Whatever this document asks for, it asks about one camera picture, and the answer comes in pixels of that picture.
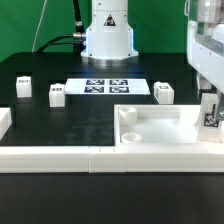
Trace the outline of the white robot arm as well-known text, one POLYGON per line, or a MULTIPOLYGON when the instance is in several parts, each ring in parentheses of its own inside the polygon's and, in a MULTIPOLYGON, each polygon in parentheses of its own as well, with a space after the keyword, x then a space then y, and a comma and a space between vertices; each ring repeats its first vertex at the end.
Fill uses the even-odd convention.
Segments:
MULTIPOLYGON (((92 21, 81 58, 97 65, 119 65, 138 57, 128 23, 128 0, 92 0, 92 21)), ((224 0, 185 0, 187 61, 200 80, 219 91, 215 116, 224 121, 224 0)))

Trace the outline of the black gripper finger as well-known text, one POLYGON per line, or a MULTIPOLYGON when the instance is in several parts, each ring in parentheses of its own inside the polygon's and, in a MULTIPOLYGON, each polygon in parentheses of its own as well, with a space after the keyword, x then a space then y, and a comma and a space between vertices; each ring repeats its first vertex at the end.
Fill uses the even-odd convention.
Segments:
POLYGON ((216 119, 224 121, 224 93, 217 90, 218 103, 216 105, 216 119))

